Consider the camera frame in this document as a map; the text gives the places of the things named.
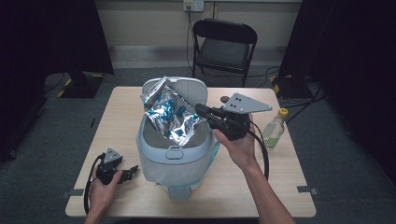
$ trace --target bottle cap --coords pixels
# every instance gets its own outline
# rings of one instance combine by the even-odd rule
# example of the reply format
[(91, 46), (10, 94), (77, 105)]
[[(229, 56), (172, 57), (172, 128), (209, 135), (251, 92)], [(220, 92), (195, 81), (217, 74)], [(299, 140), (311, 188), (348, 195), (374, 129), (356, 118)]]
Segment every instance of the bottle cap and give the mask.
[(288, 116), (288, 113), (289, 113), (289, 111), (288, 111), (287, 108), (280, 108), (279, 111), (277, 112), (277, 114), (278, 114), (280, 117), (282, 117), (282, 118), (287, 117), (287, 116)]

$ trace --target crumpled foil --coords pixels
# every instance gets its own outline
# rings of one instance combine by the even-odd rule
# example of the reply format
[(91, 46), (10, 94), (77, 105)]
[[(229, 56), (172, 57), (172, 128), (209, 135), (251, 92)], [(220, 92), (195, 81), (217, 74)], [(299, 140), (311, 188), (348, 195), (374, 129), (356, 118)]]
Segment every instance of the crumpled foil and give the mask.
[(195, 113), (192, 104), (168, 85), (168, 77), (160, 79), (140, 97), (154, 129), (181, 147), (194, 135), (196, 125), (205, 120)]

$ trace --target table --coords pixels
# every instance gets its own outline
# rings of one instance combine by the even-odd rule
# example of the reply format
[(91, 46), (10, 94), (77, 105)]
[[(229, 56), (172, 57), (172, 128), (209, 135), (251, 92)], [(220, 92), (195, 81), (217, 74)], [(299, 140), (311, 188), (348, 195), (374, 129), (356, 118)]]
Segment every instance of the table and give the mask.
[[(95, 158), (108, 147), (123, 155), (119, 169), (139, 164), (135, 137), (144, 110), (140, 100), (141, 87), (117, 87), (113, 90), (90, 150), (82, 165), (75, 189), (84, 189)], [(261, 128), (277, 113), (279, 105), (274, 91), (249, 88), (208, 88), (207, 105), (219, 107), (221, 96), (242, 93), (273, 106), (272, 111), (255, 113), (254, 122)], [(262, 153), (256, 142), (256, 157), (263, 169)], [(290, 134), (285, 128), (276, 148), (269, 150), (269, 183), (280, 201), (294, 217), (312, 217), (316, 208), (310, 192), (299, 192), (306, 186)], [(83, 196), (71, 196), (65, 212), (70, 217), (85, 216)], [(221, 146), (217, 157), (205, 175), (200, 188), (186, 201), (172, 201), (162, 187), (148, 182), (143, 171), (132, 181), (119, 185), (107, 210), (110, 217), (258, 217), (248, 185), (241, 170), (232, 162), (228, 151)]]

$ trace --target black chair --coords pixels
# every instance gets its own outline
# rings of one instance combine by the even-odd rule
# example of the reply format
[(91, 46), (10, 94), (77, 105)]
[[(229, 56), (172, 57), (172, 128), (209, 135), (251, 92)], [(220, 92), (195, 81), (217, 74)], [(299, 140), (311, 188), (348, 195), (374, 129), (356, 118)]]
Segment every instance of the black chair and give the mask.
[(248, 76), (250, 61), (257, 43), (256, 32), (248, 25), (230, 21), (205, 19), (192, 27), (195, 65), (204, 72), (204, 67), (243, 74), (242, 87)]

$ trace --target plastic bottle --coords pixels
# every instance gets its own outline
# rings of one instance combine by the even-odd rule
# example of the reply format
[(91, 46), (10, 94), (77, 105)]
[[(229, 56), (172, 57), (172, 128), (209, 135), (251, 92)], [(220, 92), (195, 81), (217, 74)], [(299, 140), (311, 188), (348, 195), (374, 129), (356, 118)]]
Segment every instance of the plastic bottle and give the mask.
[(272, 148), (276, 146), (284, 131), (284, 123), (287, 116), (288, 110), (286, 108), (280, 108), (274, 119), (265, 126), (264, 132), (262, 133), (265, 147)]

